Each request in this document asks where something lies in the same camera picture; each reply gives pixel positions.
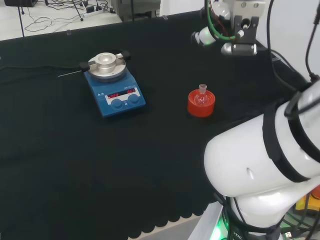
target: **blue knob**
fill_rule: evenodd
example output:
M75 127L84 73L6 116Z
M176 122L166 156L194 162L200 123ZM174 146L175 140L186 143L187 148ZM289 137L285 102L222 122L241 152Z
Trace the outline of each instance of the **blue knob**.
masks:
M128 101L131 103L131 104L137 104L139 102L139 97L137 94L131 94L129 97L128 97Z
M111 102L111 107L114 109L120 109L122 108L122 101L120 99L115 99Z

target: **black tablecloth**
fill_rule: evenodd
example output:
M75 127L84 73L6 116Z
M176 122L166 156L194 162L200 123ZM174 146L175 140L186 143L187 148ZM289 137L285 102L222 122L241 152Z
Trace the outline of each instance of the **black tablecloth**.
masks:
M203 166L207 142L292 93L274 79L265 52L222 56L219 43L191 43L205 26L198 12L168 18L0 42L1 66L74 66L128 50L146 100L102 119L82 73L1 71L1 239L124 240L201 215L215 201ZM189 92L202 83L216 96L206 119L187 112Z

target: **digital display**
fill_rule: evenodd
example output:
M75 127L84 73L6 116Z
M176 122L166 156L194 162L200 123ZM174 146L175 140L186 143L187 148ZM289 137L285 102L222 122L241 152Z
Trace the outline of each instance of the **digital display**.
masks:
M109 94L107 96L108 96L108 99L113 99L113 98L119 97L121 95L134 93L135 91L136 90L134 88L130 88L130 89L127 89L127 90L124 90L124 91L119 91L119 92L115 92L115 93Z

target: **power strip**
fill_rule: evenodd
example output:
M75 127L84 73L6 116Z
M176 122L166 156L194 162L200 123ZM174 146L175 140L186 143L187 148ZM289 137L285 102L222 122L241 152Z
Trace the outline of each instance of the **power strip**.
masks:
M103 13L103 12L104 12L104 10L101 9L101 10L93 11L93 12L90 12L90 13L84 13L83 17L87 18L87 17L91 17L91 16L94 16L94 15L97 15L97 14L100 14L100 13Z

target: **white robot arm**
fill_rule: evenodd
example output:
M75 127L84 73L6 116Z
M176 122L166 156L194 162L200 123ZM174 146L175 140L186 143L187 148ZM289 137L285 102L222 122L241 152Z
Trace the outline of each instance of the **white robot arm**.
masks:
M236 36L221 52L255 55L265 1L224 0L214 2L212 8L216 16L226 14L228 8L229 36ZM317 12L314 24L320 19L320 5ZM212 34L209 24L193 38L208 45L218 35ZM214 137L206 146L204 166L211 184L227 197L236 221L255 229L246 231L246 240L282 240L279 223L285 213L320 185L320 80L298 91L291 101L275 102L263 115ZM232 219L230 209L223 213ZM231 235L242 240L241 228L236 229Z
M297 108L319 99L320 81L301 94ZM295 202L320 184L320 104L292 119L285 116L288 104L274 106L274 112L216 136L205 149L204 166L211 184L222 195L236 197L242 216L252 226L277 224ZM270 140L278 141L279 148ZM276 152L283 155L277 159L272 155ZM234 201L231 207L241 219Z

